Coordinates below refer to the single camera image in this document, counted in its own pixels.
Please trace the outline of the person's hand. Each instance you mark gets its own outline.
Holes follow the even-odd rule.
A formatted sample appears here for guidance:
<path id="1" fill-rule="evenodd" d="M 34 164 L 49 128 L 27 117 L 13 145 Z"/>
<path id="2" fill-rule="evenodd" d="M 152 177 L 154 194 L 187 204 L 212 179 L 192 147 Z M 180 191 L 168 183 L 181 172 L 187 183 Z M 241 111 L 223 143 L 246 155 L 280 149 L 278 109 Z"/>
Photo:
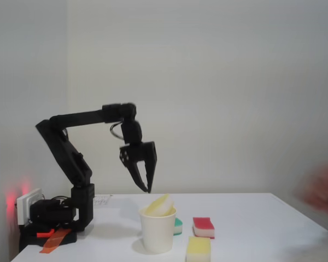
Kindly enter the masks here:
<path id="1" fill-rule="evenodd" d="M 328 163 L 308 171 L 296 186 L 295 195 L 311 208 L 328 215 Z"/>

